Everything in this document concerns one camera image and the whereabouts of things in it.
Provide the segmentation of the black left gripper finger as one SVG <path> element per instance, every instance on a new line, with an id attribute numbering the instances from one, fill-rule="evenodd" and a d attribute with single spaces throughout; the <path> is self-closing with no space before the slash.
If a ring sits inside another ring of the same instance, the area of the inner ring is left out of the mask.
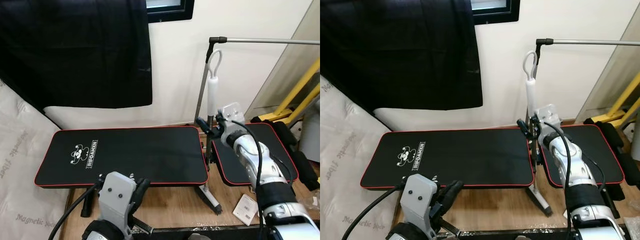
<path id="1" fill-rule="evenodd" d="M 147 178 L 140 178 L 137 179 L 135 183 L 135 203 L 141 204 L 144 199 L 144 195 L 146 194 L 146 191 L 151 184 L 151 181 Z"/>
<path id="2" fill-rule="evenodd" d="M 135 182 L 135 189 L 132 193 L 131 199 L 130 199 L 130 208 L 129 208 L 129 214 L 133 215 L 136 210 L 139 208 L 140 205 L 140 200 L 139 200 L 139 189 L 141 187 L 141 182 L 140 181 L 136 181 Z"/>
<path id="3" fill-rule="evenodd" d="M 447 185 L 442 192 L 442 206 L 452 206 L 462 187 L 464 187 L 464 182 L 461 180 L 455 180 Z"/>
<path id="4" fill-rule="evenodd" d="M 435 213 L 434 213 L 435 217 L 442 217 L 448 210 L 447 204 L 445 201 L 445 195 L 447 192 L 448 192 L 448 186 L 441 186 L 435 195 L 435 200 L 433 203 L 433 208 L 435 209 Z"/>

